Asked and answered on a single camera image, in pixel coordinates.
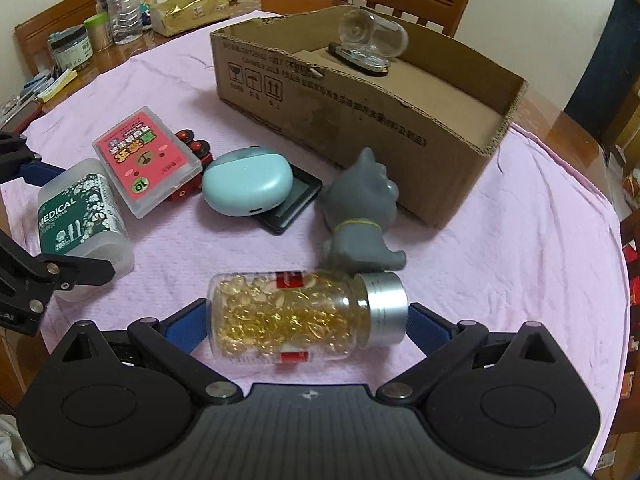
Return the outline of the pink card box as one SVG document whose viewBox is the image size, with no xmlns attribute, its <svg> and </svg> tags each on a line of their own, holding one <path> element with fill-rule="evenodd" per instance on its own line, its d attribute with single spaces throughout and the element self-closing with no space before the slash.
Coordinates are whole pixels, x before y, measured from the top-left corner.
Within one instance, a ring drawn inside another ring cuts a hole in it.
<svg viewBox="0 0 640 480">
<path fill-rule="evenodd" d="M 120 197 L 138 219 L 194 174 L 189 150 L 146 106 L 96 138 L 92 146 Z"/>
</svg>

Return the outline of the green capped toothpick jar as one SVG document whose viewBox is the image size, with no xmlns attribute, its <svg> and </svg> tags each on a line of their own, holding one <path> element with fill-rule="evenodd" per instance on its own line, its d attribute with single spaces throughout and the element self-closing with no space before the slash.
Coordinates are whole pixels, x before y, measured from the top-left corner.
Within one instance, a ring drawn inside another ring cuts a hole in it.
<svg viewBox="0 0 640 480">
<path fill-rule="evenodd" d="M 111 47 L 113 38 L 110 31 L 110 18 L 106 12 L 100 12 L 86 18 L 84 26 L 94 52 Z"/>
</svg>

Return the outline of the cardboard box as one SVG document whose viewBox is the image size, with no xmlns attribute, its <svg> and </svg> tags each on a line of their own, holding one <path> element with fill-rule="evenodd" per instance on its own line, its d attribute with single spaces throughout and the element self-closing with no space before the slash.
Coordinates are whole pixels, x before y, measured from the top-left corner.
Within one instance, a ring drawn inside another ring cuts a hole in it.
<svg viewBox="0 0 640 480">
<path fill-rule="evenodd" d="M 446 226 L 506 135 L 526 81 L 412 23 L 386 76 L 359 73 L 328 50 L 346 13 L 330 6 L 213 32 L 218 96 L 338 166 L 370 148 L 401 205 Z"/>
</svg>

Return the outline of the pink tablecloth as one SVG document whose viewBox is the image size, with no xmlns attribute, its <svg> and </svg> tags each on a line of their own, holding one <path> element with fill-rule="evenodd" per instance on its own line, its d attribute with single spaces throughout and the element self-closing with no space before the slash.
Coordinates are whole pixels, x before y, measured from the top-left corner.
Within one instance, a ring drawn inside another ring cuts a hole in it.
<svg viewBox="0 0 640 480">
<path fill-rule="evenodd" d="M 99 76 L 33 122 L 28 146 L 68 168 L 93 155 L 96 138 L 147 107 L 172 130 L 193 130 L 215 154 L 268 146 L 332 181 L 333 165 L 221 102 L 209 36 L 208 29 L 192 32 Z M 134 270 L 85 300 L 53 298 L 41 324 L 48 347 L 85 318 L 104 330 L 164 318 L 205 296 L 219 273 L 311 269 L 328 235 L 312 208 L 274 236 L 254 220 L 215 214 L 200 196 L 125 223 Z M 586 461 L 596 468 L 620 400 L 629 328 L 620 222 L 608 199 L 515 128 L 446 228 L 401 214 L 385 239 L 407 255 L 400 277 L 410 300 L 496 332 L 528 320 L 547 326 L 599 405 L 601 429 Z"/>
</svg>

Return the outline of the capsule bottle with silver cap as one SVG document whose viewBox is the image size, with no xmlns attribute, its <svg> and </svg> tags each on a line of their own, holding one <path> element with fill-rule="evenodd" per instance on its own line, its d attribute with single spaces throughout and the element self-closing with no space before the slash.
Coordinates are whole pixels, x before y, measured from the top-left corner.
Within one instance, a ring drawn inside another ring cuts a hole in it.
<svg viewBox="0 0 640 480">
<path fill-rule="evenodd" d="M 229 273 L 210 280 L 207 311 L 214 356 L 284 365 L 400 344 L 409 301 L 393 272 Z"/>
</svg>

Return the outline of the gold tissue box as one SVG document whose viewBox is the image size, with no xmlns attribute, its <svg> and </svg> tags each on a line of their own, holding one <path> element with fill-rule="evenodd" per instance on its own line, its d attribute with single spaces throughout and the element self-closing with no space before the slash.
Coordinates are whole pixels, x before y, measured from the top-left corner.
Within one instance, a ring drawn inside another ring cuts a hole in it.
<svg viewBox="0 0 640 480">
<path fill-rule="evenodd" d="M 230 18 L 240 0 L 144 0 L 149 5 L 151 28 L 170 38 Z"/>
</svg>

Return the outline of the green medical swab box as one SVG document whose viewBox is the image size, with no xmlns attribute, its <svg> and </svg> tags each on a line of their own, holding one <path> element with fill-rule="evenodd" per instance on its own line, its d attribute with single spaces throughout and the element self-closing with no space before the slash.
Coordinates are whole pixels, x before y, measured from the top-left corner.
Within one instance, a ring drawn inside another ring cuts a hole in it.
<svg viewBox="0 0 640 480">
<path fill-rule="evenodd" d="M 99 160 L 84 159 L 43 185 L 37 219 L 45 254 L 107 260 L 116 281 L 134 270 L 134 244 Z"/>
</svg>

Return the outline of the dark lidded jar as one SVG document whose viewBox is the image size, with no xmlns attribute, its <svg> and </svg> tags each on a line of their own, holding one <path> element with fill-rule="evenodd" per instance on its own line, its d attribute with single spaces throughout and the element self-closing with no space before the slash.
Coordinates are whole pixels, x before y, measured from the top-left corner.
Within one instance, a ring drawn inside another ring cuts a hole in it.
<svg viewBox="0 0 640 480">
<path fill-rule="evenodd" d="M 84 25 L 52 32 L 48 47 L 59 70 L 83 70 L 93 58 L 93 48 Z"/>
</svg>

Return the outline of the teal earbud case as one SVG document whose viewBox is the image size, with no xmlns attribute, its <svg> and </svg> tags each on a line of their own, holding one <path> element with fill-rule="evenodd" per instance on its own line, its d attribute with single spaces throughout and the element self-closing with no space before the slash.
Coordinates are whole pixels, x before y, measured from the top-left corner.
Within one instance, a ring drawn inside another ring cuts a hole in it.
<svg viewBox="0 0 640 480">
<path fill-rule="evenodd" d="M 251 146 L 221 155 L 203 172 L 205 203 L 228 217 L 248 217 L 276 208 L 292 191 L 293 171 L 281 154 Z"/>
</svg>

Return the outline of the red toy train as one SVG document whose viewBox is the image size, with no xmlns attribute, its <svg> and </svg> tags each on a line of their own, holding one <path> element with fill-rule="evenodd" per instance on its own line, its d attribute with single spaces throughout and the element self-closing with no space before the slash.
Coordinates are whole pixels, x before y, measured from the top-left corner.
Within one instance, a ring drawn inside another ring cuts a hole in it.
<svg viewBox="0 0 640 480">
<path fill-rule="evenodd" d="M 168 197 L 168 202 L 178 202 L 202 192 L 203 174 L 215 157 L 210 144 L 204 139 L 197 139 L 191 129 L 182 129 L 175 133 L 175 137 L 189 150 L 190 163 L 194 174 L 189 181 L 183 183 Z"/>
</svg>

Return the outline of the black device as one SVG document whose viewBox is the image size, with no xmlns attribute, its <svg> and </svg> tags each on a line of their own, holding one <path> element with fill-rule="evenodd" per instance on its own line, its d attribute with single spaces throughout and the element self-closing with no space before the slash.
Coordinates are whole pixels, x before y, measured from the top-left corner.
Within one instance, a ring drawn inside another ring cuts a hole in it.
<svg viewBox="0 0 640 480">
<path fill-rule="evenodd" d="M 322 190 L 323 183 L 319 178 L 295 165 L 291 168 L 293 186 L 286 200 L 276 208 L 256 216 L 262 227 L 272 234 L 283 234 Z"/>
</svg>

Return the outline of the plastic water bottle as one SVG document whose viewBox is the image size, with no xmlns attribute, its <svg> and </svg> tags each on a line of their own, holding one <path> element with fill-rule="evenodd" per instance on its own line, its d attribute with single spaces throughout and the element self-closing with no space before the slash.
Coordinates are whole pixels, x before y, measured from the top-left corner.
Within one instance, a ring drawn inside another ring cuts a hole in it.
<svg viewBox="0 0 640 480">
<path fill-rule="evenodd" d="M 130 44 L 142 36 L 140 0 L 106 0 L 115 44 Z"/>
</svg>

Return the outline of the clear glass dome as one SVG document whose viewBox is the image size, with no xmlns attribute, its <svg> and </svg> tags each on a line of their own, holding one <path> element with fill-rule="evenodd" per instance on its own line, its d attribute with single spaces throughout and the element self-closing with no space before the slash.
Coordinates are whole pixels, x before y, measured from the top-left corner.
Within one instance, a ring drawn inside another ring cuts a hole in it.
<svg viewBox="0 0 640 480">
<path fill-rule="evenodd" d="M 367 9 L 345 13 L 338 23 L 338 36 L 345 46 L 382 58 L 399 58 L 409 45 L 408 32 L 401 24 Z"/>
</svg>

